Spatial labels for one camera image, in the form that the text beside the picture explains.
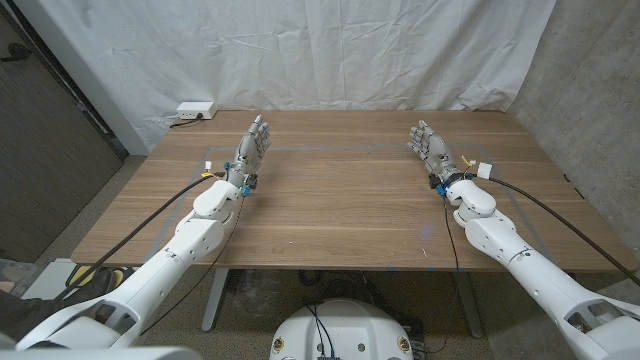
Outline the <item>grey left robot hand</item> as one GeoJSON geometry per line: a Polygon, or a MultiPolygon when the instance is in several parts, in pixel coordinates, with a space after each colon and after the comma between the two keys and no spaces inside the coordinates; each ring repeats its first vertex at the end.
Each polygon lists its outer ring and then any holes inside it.
{"type": "Polygon", "coordinates": [[[269,136],[269,125],[263,120],[262,115],[258,115],[236,149],[227,170],[226,181],[240,187],[247,177],[257,174],[270,146],[269,136]]]}

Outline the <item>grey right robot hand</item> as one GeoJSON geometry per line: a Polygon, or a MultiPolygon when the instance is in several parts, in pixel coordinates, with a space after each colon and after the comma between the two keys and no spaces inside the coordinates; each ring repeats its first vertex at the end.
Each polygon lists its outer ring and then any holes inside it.
{"type": "Polygon", "coordinates": [[[411,128],[409,136],[407,146],[423,161],[431,189],[446,188],[462,179],[463,173],[456,167],[451,150],[423,120],[411,128]]]}

